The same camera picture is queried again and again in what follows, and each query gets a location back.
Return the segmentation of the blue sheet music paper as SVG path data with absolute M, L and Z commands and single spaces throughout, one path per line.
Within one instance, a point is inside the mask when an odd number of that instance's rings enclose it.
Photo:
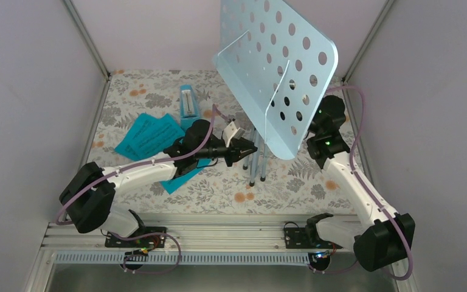
M 140 154 L 141 160 L 150 158 L 165 148 L 171 146 L 175 140 L 184 136 L 184 130 L 166 114 L 157 118 L 160 122 L 138 137 L 138 144 L 133 148 Z
M 138 144 L 138 137 L 141 134 L 157 125 L 159 122 L 159 119 L 151 115 L 146 113 L 140 114 L 128 130 L 123 140 L 115 147 L 114 151 L 132 161 L 141 160 L 140 154 L 133 148 L 133 146 Z

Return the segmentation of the blue metronome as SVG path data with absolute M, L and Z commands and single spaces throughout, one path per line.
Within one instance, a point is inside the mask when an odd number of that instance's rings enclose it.
M 199 103 L 191 85 L 180 86 L 180 125 L 183 130 L 201 118 Z

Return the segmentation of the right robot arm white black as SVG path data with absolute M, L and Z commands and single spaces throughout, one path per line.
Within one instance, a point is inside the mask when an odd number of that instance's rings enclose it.
M 333 95 L 324 97 L 310 123 L 312 137 L 307 150 L 320 169 L 330 175 L 345 193 L 362 225 L 356 229 L 332 214 L 315 215 L 306 221 L 305 240 L 314 248 L 325 242 L 354 253 L 367 271 L 375 271 L 400 260 L 407 260 L 412 273 L 411 253 L 415 222 L 400 214 L 373 187 L 356 165 L 353 150 L 340 133 L 346 121 L 344 101 Z

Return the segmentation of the light blue music stand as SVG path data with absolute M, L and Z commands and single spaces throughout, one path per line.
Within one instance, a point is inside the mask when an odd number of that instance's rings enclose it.
M 336 72 L 335 43 L 285 1 L 221 1 L 212 61 L 272 154 L 294 159 Z

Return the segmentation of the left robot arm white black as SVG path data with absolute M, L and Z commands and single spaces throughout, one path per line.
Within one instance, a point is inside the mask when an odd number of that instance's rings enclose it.
M 67 214 L 69 220 L 57 218 L 56 223 L 72 224 L 81 234 L 103 229 L 129 246 L 141 244 L 144 224 L 135 211 L 113 205 L 117 194 L 182 178 L 197 170 L 203 159 L 224 159 L 231 167 L 258 150 L 254 142 L 240 134 L 224 130 L 221 137 L 216 137 L 212 130 L 208 120 L 198 119 L 182 137 L 150 158 L 115 167 L 85 164 L 59 196 L 60 214 Z

